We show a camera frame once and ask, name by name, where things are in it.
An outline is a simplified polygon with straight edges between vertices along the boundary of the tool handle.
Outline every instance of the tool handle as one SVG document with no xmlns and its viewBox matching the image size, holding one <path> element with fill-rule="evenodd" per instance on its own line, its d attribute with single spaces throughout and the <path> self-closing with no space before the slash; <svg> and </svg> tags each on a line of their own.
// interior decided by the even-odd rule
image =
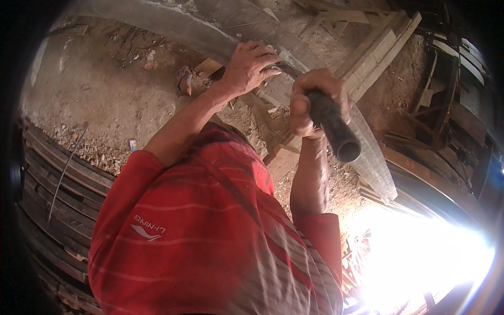
<svg viewBox="0 0 504 315">
<path fill-rule="evenodd" d="M 318 89 L 306 93 L 310 100 L 310 117 L 326 134 L 336 158 L 343 163 L 355 161 L 360 155 L 360 142 L 341 118 L 341 107 Z"/>
</svg>

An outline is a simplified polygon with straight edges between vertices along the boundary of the person's right hand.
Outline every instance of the person's right hand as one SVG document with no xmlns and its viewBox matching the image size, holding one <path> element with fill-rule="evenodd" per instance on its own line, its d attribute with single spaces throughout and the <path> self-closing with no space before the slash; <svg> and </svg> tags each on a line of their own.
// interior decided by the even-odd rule
<svg viewBox="0 0 504 315">
<path fill-rule="evenodd" d="M 273 48 L 259 41 L 240 43 L 219 83 L 234 97 L 243 95 L 258 87 L 264 79 L 279 75 L 278 69 L 265 67 L 282 60 Z"/>
<path fill-rule="evenodd" d="M 290 96 L 290 127 L 297 136 L 317 139 L 325 135 L 311 120 L 311 104 L 305 95 L 313 89 L 319 89 L 340 106 L 341 118 L 345 123 L 348 124 L 352 116 L 344 82 L 336 79 L 328 68 L 311 70 L 297 77 Z"/>
</svg>

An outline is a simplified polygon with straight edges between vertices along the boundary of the red shirt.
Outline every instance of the red shirt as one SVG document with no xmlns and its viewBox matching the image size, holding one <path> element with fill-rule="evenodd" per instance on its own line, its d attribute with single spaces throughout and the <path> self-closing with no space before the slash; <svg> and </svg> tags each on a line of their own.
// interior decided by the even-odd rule
<svg viewBox="0 0 504 315">
<path fill-rule="evenodd" d="M 259 156 L 208 123 L 169 169 L 131 154 L 93 231 L 106 314 L 341 314 L 338 216 L 293 225 Z"/>
</svg>

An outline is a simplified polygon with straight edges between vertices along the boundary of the ground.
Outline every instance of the ground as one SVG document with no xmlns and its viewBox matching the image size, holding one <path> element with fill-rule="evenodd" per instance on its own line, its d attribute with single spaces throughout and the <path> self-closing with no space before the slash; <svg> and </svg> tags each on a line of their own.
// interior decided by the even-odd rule
<svg viewBox="0 0 504 315">
<path fill-rule="evenodd" d="M 291 1 L 254 2 L 271 8 L 294 34 L 299 34 L 312 19 Z M 355 1 L 348 9 L 388 9 L 385 2 L 378 2 Z M 85 35 L 49 37 L 38 72 L 35 70 L 25 84 L 21 112 L 70 150 L 88 125 L 76 154 L 117 175 L 131 152 L 129 140 L 136 140 L 141 149 L 173 116 L 176 71 L 182 65 L 196 67 L 205 56 L 160 35 L 115 21 L 79 17 L 77 22 L 89 25 Z M 369 31 L 368 25 L 351 23 L 342 38 L 335 41 L 319 27 L 305 42 L 334 71 Z M 152 50 L 154 67 L 145 70 Z M 414 35 L 356 104 L 378 140 L 389 129 L 412 133 L 403 113 L 418 96 L 424 59 L 423 38 Z M 210 80 L 194 76 L 193 94 L 201 94 L 209 84 Z M 280 109 L 275 115 L 287 113 Z M 218 116 L 241 130 L 259 155 L 265 156 L 266 147 L 254 116 L 244 103 L 238 100 Z M 345 234 L 352 214 L 367 201 L 355 189 L 357 174 L 350 166 L 338 163 L 330 154 L 329 168 L 329 210 L 340 215 Z M 276 197 L 288 214 L 294 173 L 295 168 L 275 184 Z"/>
</svg>

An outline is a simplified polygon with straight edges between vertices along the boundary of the red sleeve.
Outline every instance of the red sleeve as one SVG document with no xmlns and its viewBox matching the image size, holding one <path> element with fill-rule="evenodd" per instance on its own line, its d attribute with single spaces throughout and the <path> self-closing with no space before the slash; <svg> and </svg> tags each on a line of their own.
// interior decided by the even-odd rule
<svg viewBox="0 0 504 315">
<path fill-rule="evenodd" d="M 295 226 L 319 252 L 341 288 L 340 221 L 334 213 L 307 215 Z"/>
<path fill-rule="evenodd" d="M 96 219 L 89 250 L 89 266 L 105 241 L 105 236 L 119 234 L 130 212 L 163 171 L 161 163 L 148 152 L 135 151 L 130 155 Z"/>
</svg>

